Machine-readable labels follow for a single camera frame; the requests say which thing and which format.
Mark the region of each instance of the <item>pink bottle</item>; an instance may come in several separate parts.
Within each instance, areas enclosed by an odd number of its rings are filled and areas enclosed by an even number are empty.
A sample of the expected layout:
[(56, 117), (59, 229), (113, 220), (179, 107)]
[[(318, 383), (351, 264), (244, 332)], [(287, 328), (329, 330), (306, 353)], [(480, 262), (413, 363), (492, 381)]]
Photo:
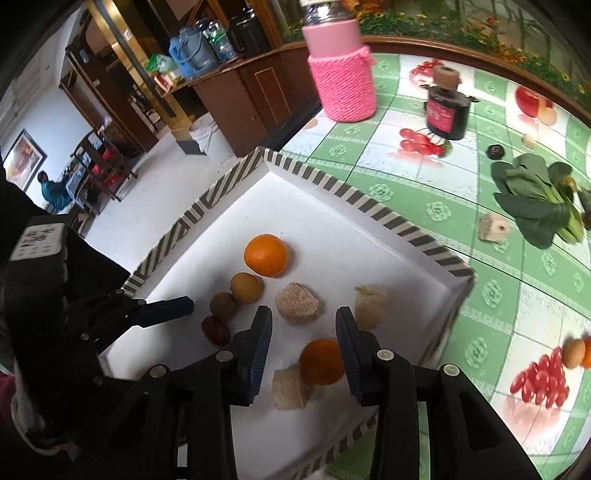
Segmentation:
[(326, 115), (337, 122), (371, 117), (376, 109), (374, 61), (361, 41), (357, 20), (340, 0), (300, 0), (300, 5), (308, 65)]

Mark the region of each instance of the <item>jar lid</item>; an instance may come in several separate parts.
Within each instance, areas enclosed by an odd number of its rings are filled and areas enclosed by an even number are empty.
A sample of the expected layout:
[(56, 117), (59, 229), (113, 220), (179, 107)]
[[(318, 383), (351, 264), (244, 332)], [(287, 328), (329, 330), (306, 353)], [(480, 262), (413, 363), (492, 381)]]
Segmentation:
[(433, 68), (433, 82), (446, 90), (457, 90), (460, 84), (460, 72), (445, 65), (437, 65)]

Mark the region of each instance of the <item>water bottle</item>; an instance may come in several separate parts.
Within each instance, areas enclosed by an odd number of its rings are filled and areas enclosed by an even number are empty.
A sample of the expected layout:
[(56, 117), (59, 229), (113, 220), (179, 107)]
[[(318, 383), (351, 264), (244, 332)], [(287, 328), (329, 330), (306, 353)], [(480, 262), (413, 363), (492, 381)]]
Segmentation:
[(220, 25), (220, 22), (213, 20), (203, 31), (209, 44), (213, 47), (220, 61), (229, 61), (237, 58), (237, 54), (228, 39), (226, 29)]

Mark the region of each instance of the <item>kiwi fruit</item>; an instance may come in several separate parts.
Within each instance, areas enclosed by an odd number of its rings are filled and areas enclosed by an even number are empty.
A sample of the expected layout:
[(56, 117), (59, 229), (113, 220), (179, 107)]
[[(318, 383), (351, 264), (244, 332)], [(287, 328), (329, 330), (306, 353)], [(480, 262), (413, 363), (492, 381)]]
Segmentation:
[(209, 310), (215, 318), (227, 322), (236, 315), (238, 303), (231, 293), (219, 291), (209, 300)]

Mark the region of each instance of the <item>door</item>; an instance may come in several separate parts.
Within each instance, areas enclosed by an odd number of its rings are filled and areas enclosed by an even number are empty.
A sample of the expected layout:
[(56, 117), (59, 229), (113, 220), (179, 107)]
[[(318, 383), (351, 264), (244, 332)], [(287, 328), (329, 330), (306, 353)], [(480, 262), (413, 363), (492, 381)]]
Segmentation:
[(66, 47), (72, 68), (88, 85), (97, 100), (117, 126), (140, 151), (147, 152), (158, 139), (130, 105), (127, 97), (109, 77), (104, 63), (93, 53), (84, 39)]

